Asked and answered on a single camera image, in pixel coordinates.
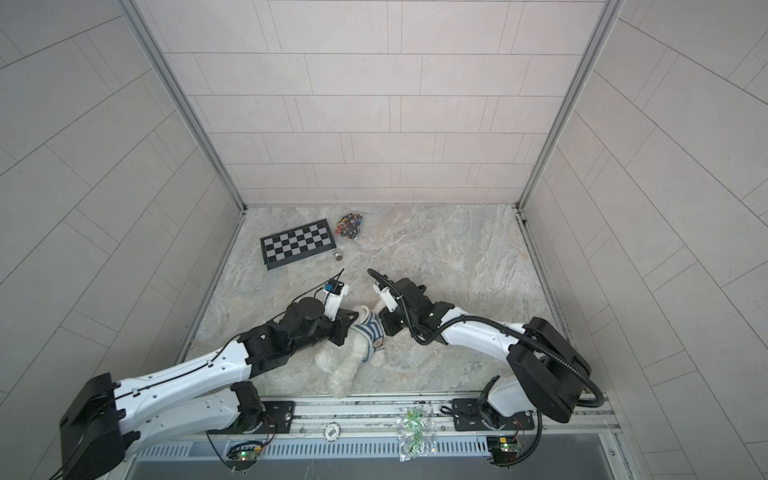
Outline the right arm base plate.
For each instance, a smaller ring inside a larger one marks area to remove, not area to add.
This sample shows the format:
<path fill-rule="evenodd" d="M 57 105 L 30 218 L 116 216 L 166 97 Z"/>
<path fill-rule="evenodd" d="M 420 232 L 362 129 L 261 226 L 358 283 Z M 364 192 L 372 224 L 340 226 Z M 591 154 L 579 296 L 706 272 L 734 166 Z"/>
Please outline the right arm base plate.
<path fill-rule="evenodd" d="M 454 398 L 448 407 L 456 431 L 494 431 L 481 418 L 477 400 L 472 398 Z M 533 411 L 517 412 L 512 417 L 503 417 L 499 431 L 533 431 L 536 429 L 536 415 Z"/>

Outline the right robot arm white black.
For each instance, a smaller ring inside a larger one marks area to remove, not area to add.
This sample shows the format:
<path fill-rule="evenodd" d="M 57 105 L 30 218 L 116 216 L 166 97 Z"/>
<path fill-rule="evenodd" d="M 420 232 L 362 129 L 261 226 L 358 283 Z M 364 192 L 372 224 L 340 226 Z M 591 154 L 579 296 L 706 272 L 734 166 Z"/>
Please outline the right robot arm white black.
<path fill-rule="evenodd" d="M 394 282 L 373 269 L 367 273 L 384 303 L 380 317 L 388 335 L 406 329 L 422 346 L 438 342 L 465 347 L 509 364 L 513 376 L 495 377 L 486 384 L 472 420 L 502 429 L 516 414 L 534 410 L 567 423 L 575 408 L 598 408 L 605 403 L 588 362 L 547 320 L 491 320 L 449 302 L 431 301 L 426 287 L 408 278 Z"/>

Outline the blue white striped shirt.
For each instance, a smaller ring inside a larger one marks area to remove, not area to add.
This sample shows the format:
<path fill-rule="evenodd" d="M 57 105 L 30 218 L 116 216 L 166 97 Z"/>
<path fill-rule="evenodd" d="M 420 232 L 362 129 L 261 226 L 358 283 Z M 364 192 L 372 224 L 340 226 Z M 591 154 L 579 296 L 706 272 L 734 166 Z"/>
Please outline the blue white striped shirt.
<path fill-rule="evenodd" d="M 351 326 L 354 339 L 361 345 L 362 362 L 369 362 L 384 347 L 385 331 L 379 316 L 364 305 L 355 308 L 357 319 Z"/>

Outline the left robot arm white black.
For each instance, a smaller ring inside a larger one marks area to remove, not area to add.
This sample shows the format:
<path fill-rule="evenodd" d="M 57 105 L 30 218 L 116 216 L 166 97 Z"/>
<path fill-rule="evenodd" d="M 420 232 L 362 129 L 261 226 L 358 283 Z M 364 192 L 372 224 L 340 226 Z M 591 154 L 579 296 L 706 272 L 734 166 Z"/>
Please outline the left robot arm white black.
<path fill-rule="evenodd" d="M 252 380 L 285 365 L 296 352 L 328 340 L 343 345 L 360 309 L 327 311 L 313 297 L 291 303 L 223 347 L 167 369 L 116 381 L 88 380 L 59 422 L 56 479 L 97 479 L 152 445 L 211 431 L 258 429 L 265 407 Z"/>

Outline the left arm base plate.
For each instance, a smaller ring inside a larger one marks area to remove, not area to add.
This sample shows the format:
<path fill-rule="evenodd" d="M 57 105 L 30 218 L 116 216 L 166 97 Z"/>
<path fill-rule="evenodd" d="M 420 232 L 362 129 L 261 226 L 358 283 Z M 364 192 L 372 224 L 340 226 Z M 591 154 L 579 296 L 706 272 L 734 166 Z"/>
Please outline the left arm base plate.
<path fill-rule="evenodd" d="M 265 401 L 264 412 L 257 423 L 247 427 L 244 420 L 238 418 L 230 427 L 221 430 L 209 430 L 213 435 L 275 435 L 290 432 L 295 403 L 293 401 Z"/>

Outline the white teddy bear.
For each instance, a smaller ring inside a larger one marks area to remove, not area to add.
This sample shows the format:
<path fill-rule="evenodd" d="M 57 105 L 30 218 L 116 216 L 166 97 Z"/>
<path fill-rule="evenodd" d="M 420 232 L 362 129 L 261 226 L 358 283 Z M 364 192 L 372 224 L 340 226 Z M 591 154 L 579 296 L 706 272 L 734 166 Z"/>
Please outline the white teddy bear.
<path fill-rule="evenodd" d="M 326 375 L 329 393 L 337 399 L 351 392 L 353 380 L 364 364 L 361 345 L 354 337 L 350 327 L 343 345 L 325 343 L 314 358 L 316 366 Z"/>

